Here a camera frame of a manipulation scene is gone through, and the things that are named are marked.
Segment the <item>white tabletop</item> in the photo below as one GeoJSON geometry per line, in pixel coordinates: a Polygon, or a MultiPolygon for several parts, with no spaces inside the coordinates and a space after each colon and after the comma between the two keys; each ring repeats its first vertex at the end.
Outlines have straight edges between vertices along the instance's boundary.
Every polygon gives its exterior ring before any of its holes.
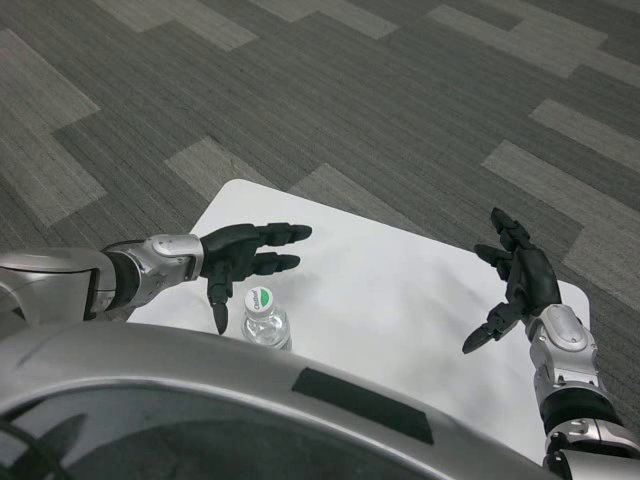
{"type": "MultiPolygon", "coordinates": [[[[242,338],[244,295],[266,286],[287,310],[294,353],[419,399],[542,460],[545,437],[522,324],[498,343],[461,351],[504,301],[494,269],[471,252],[243,180],[222,188],[192,233],[282,221],[313,227],[309,239],[271,248],[302,263],[234,284],[226,335],[242,338]]],[[[562,282],[560,290],[589,327],[585,294],[562,282]]],[[[161,293],[129,321],[216,331],[202,279],[161,293]]]]}

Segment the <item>black stripe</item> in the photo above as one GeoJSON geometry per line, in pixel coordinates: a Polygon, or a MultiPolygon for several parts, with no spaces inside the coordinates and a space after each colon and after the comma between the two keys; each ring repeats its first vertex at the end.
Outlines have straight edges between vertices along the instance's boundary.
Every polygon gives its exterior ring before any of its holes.
{"type": "Polygon", "coordinates": [[[292,390],[433,445],[431,428],[424,412],[379,393],[311,368],[300,373],[292,390]]]}

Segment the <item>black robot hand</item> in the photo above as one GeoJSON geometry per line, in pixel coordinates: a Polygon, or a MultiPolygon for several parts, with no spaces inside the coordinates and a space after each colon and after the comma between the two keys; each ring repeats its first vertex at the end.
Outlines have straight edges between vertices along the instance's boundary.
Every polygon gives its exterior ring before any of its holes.
{"type": "Polygon", "coordinates": [[[507,303],[489,312],[486,323],[467,337],[463,353],[473,352],[491,339],[500,340],[523,317],[562,303],[553,267],[544,252],[531,243],[525,228],[498,208],[491,212],[491,223],[504,250],[476,245],[474,251],[507,282],[507,303]]]}
{"type": "Polygon", "coordinates": [[[251,224],[231,225],[200,239],[204,248],[201,277],[208,280],[207,297],[213,309],[218,332],[227,329],[227,300],[233,296],[233,282],[251,275],[271,275],[295,268],[300,258],[274,252],[256,253],[265,245],[281,247],[309,238],[311,227],[270,223],[265,227],[251,224]]]}

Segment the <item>floor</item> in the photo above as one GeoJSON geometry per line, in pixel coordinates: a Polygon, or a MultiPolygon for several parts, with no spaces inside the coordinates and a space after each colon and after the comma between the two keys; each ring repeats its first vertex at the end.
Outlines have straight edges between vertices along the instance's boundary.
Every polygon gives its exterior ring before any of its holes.
{"type": "Polygon", "coordinates": [[[465,249],[497,205],[640,432],[639,45],[636,0],[0,0],[0,250],[186,232],[232,178],[465,249]]]}

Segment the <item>water bottle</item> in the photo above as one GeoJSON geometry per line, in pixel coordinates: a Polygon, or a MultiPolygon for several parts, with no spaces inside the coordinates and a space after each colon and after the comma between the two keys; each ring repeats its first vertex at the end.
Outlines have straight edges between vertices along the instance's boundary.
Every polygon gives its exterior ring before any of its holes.
{"type": "Polygon", "coordinates": [[[273,293],[265,287],[252,288],[244,298],[242,334],[251,343],[280,350],[291,350],[289,321],[276,305],[273,293]]]}

